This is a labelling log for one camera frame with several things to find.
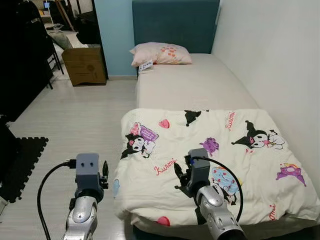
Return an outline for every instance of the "white blanket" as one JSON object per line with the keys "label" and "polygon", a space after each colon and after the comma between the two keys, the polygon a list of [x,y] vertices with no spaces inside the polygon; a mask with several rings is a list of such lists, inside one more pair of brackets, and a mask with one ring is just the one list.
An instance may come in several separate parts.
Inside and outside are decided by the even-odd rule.
{"label": "white blanket", "polygon": [[[275,221],[283,215],[317,220],[320,201],[301,163],[268,113],[135,109],[121,120],[123,152],[113,183],[115,214],[128,213],[161,225],[202,224],[194,199],[181,190],[174,171],[186,171],[184,156],[205,148],[208,156],[230,168],[240,181],[243,211],[239,223]],[[209,181],[236,217],[239,189],[233,177],[211,163]]]}

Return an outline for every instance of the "cardboard box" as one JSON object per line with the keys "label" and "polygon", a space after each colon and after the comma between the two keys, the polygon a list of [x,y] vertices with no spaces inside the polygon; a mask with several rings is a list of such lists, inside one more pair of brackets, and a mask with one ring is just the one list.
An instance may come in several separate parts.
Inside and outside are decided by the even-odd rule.
{"label": "cardboard box", "polygon": [[106,84],[100,47],[66,49],[62,59],[73,86]]}

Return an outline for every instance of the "pillowcase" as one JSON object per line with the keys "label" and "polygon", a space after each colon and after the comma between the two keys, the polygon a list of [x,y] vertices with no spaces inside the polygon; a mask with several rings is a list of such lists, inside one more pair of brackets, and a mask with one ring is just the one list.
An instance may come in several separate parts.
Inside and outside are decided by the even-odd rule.
{"label": "pillowcase", "polygon": [[153,64],[191,64],[191,56],[183,46],[162,43],[147,42],[135,46],[130,53],[133,54],[132,66],[138,67],[152,60]]}

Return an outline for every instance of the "power cord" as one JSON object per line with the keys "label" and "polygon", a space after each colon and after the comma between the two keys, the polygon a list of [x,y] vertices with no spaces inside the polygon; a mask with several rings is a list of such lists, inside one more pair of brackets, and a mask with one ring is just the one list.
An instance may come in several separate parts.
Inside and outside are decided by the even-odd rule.
{"label": "power cord", "polygon": [[244,196],[243,196],[243,193],[242,193],[240,182],[239,182],[238,178],[236,177],[236,175],[228,167],[226,167],[222,163],[220,163],[220,162],[218,162],[216,160],[213,160],[211,158],[204,157],[204,156],[194,156],[194,157],[191,158],[191,160],[195,160],[195,159],[202,159],[202,160],[206,160],[206,161],[215,163],[215,164],[225,168],[225,170],[227,170],[232,175],[232,177],[234,178],[234,180],[235,180],[235,182],[236,182],[236,184],[237,184],[237,186],[239,188],[239,192],[240,192],[240,208],[239,208],[238,215],[236,216],[236,221],[239,222],[239,219],[240,219],[241,214],[242,214],[242,210],[244,208]]}
{"label": "power cord", "polygon": [[42,213],[42,209],[41,209],[41,192],[42,192],[42,188],[43,188],[46,180],[48,179],[48,177],[55,170],[57,170],[58,168],[61,168],[61,167],[69,167],[70,169],[75,169],[76,168],[76,159],[70,159],[70,160],[63,162],[63,163],[60,163],[57,166],[55,166],[54,168],[52,168],[42,179],[42,182],[41,182],[39,189],[38,189],[38,194],[36,196],[36,206],[38,209],[38,214],[39,214],[39,218],[40,218],[40,221],[42,224],[42,228],[44,230],[44,234],[45,234],[45,237],[47,240],[51,240],[51,238],[50,238],[49,230],[48,230],[48,227],[47,227],[47,224],[46,224],[46,221],[45,221],[44,215]]}

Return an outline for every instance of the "bed frame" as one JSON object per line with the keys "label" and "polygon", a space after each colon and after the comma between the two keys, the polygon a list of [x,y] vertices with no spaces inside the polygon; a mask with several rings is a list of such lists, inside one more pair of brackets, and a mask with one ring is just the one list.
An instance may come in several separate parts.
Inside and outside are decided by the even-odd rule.
{"label": "bed frame", "polygon": [[135,45],[176,44],[210,54],[220,0],[132,0]]}

